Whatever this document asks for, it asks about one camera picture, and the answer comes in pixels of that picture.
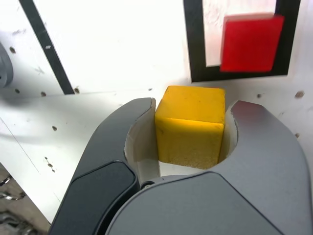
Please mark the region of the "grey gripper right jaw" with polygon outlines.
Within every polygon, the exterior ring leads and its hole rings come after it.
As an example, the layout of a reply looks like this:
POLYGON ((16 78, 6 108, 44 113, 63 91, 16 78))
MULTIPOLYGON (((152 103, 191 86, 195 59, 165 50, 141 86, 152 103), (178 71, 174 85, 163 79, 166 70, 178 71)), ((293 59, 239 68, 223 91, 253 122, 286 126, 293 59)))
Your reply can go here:
POLYGON ((130 198, 109 235, 310 235, 310 171, 293 133, 261 105, 226 113, 230 150, 216 166, 165 176, 130 198))

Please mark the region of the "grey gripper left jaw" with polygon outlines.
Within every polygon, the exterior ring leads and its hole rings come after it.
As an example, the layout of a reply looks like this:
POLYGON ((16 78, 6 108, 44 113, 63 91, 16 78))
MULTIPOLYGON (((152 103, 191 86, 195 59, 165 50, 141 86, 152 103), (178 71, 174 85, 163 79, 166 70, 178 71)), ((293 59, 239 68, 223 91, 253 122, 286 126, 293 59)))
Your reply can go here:
POLYGON ((90 138, 52 222, 51 235, 103 235, 117 211, 160 176, 156 100, 138 98, 111 113, 90 138))

